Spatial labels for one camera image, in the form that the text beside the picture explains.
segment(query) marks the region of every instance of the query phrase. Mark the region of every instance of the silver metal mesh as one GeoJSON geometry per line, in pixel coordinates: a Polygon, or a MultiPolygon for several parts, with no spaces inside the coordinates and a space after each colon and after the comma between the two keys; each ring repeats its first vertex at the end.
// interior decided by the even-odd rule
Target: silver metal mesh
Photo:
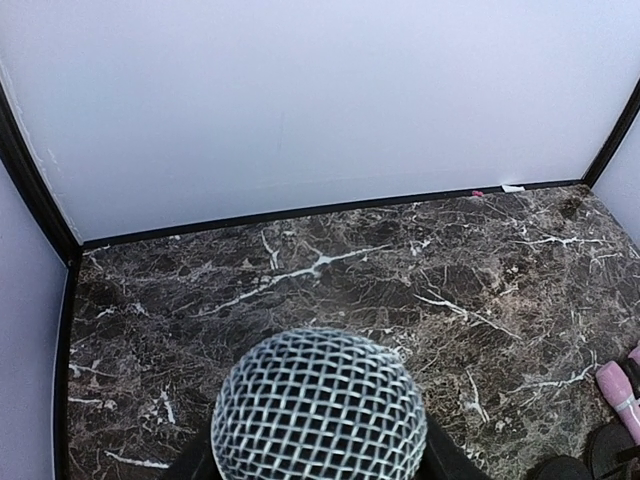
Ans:
{"type": "Polygon", "coordinates": [[[211,423],[227,480],[410,480],[426,444],[420,394],[392,351],[292,330],[231,370],[211,423]]]}

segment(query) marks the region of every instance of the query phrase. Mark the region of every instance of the pink bottle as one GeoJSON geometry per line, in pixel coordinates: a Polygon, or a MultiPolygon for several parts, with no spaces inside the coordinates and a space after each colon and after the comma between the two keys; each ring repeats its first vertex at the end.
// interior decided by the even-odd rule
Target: pink bottle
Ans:
{"type": "Polygon", "coordinates": [[[640,408],[631,390],[629,379],[616,362],[609,362],[596,372],[596,381],[609,405],[640,445],[640,408]]]}
{"type": "Polygon", "coordinates": [[[629,354],[629,358],[633,358],[636,361],[636,363],[640,365],[640,347],[636,347],[633,350],[631,350],[631,353],[629,354]]]}

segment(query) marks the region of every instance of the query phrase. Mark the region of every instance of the dark brown marble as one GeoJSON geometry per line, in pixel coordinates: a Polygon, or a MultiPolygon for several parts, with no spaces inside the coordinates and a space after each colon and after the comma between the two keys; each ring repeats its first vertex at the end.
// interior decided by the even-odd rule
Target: dark brown marble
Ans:
{"type": "Polygon", "coordinates": [[[612,418],[593,372],[640,337],[639,279],[640,256],[584,187],[89,252],[69,369],[72,478],[157,478],[234,362],[301,326],[397,350],[468,456],[521,478],[548,456],[580,456],[612,418]]]}

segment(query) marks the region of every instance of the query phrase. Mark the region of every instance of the small piece of paper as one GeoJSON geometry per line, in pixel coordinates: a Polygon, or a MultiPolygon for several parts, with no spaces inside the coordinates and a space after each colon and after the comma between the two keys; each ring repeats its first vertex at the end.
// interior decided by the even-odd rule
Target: small piece of paper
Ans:
{"type": "Polygon", "coordinates": [[[514,187],[513,185],[502,185],[505,193],[524,192],[524,187],[514,187]]]}

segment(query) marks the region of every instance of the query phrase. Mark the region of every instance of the black trim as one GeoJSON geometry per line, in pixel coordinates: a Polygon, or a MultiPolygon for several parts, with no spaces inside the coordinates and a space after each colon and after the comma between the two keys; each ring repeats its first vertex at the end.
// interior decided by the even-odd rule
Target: black trim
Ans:
{"type": "Polygon", "coordinates": [[[589,188],[593,188],[600,178],[600,175],[602,175],[602,172],[604,172],[604,169],[609,165],[609,162],[615,155],[618,147],[620,147],[622,140],[624,140],[624,137],[627,135],[633,121],[638,115],[638,111],[640,111],[640,80],[636,83],[636,88],[633,89],[629,101],[627,101],[618,121],[609,134],[609,138],[604,142],[598,155],[596,155],[596,158],[591,162],[584,177],[582,177],[583,182],[586,183],[589,188]]]}
{"type": "Polygon", "coordinates": [[[78,257],[80,245],[31,158],[1,84],[0,159],[31,215],[60,258],[70,265],[70,262],[78,257]]]}
{"type": "MultiPolygon", "coordinates": [[[[523,184],[527,190],[538,190],[541,188],[568,187],[582,184],[582,180],[564,180],[558,182],[528,183],[523,184]]],[[[133,243],[142,240],[152,240],[156,238],[169,237],[172,235],[186,235],[188,233],[214,230],[218,228],[236,227],[254,223],[272,222],[274,220],[284,220],[287,218],[306,217],[308,215],[318,215],[323,213],[342,212],[345,210],[355,210],[358,208],[383,207],[397,205],[401,203],[425,202],[427,200],[440,200],[443,198],[468,197],[474,190],[484,193],[502,192],[502,187],[474,188],[469,190],[450,190],[447,192],[420,193],[417,195],[404,195],[399,197],[379,198],[374,200],[361,200],[357,202],[336,203],[333,205],[322,205],[319,207],[297,208],[294,210],[284,210],[273,213],[260,213],[257,215],[247,215],[244,217],[226,218],[223,220],[213,220],[210,222],[192,223],[179,225],[176,227],[160,228],[146,232],[129,233],[115,237],[101,238],[85,242],[84,249],[102,248],[123,243],[133,243]]]]}
{"type": "Polygon", "coordinates": [[[69,354],[71,349],[71,324],[73,303],[80,274],[81,255],[74,258],[68,269],[62,300],[58,346],[53,380],[53,468],[58,480],[69,478],[69,438],[67,431],[67,395],[69,378],[69,354]]]}

